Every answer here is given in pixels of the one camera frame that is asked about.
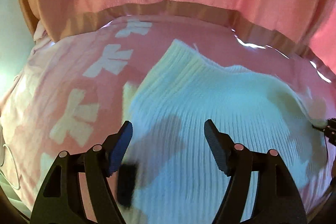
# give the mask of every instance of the pink bedsheet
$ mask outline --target pink bedsheet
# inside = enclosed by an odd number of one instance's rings
[[[221,66],[240,64],[276,75],[299,93],[309,88],[327,102],[326,118],[336,116],[334,90],[309,61],[297,56],[287,59],[269,47],[243,46],[225,27],[183,17],[129,16],[56,44],[44,37],[2,102],[0,118],[18,168],[21,189],[16,192],[28,208],[32,209],[60,151],[85,152],[118,131],[123,86],[128,81],[140,84],[175,38]],[[335,147],[328,144],[328,153],[326,167],[300,189],[307,212],[320,201],[331,180]],[[10,157],[2,170],[15,184]],[[113,191],[114,178],[109,180]],[[94,219],[83,179],[81,186],[87,216]]]

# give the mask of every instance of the white cable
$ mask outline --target white cable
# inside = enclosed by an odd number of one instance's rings
[[[11,183],[9,182],[9,180],[6,179],[4,173],[3,173],[3,171],[2,171],[1,169],[0,169],[0,173],[3,175],[3,177],[5,178],[5,180],[7,180],[7,182],[9,183],[9,185],[10,185],[11,187],[13,187],[15,190],[19,190],[19,189],[20,189],[19,174],[18,174],[18,172],[17,172],[16,163],[15,163],[15,160],[14,160],[14,157],[13,157],[13,153],[12,153],[11,149],[7,146],[7,144],[4,144],[2,147],[6,147],[6,148],[9,150],[9,152],[10,152],[10,155],[11,155],[12,160],[13,160],[13,162],[14,162],[14,167],[15,167],[15,172],[16,172],[16,178],[17,178],[17,184],[18,184],[18,186],[16,187],[16,186],[14,186],[13,184],[11,184]]]

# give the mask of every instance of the light blue ribbed fabric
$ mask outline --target light blue ribbed fabric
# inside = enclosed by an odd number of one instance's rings
[[[242,66],[223,68],[178,40],[148,73],[130,105],[133,139],[124,162],[139,164],[127,223],[211,223],[229,179],[204,137],[204,122],[252,151],[274,148],[298,187],[326,163],[323,135],[279,79]],[[252,174],[242,220],[250,217]]]

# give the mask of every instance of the bed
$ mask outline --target bed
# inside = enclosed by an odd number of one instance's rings
[[[60,151],[80,153],[118,131],[125,84],[139,85],[174,39],[223,67],[276,76],[322,98],[323,118],[336,115],[335,0],[19,2],[36,45],[1,102],[0,122],[17,167],[16,194],[30,210]],[[336,148],[325,146],[323,166],[299,189],[308,214],[326,200]],[[11,157],[1,170],[15,183]],[[115,177],[109,183],[113,191]],[[94,220],[83,177],[81,187]]]

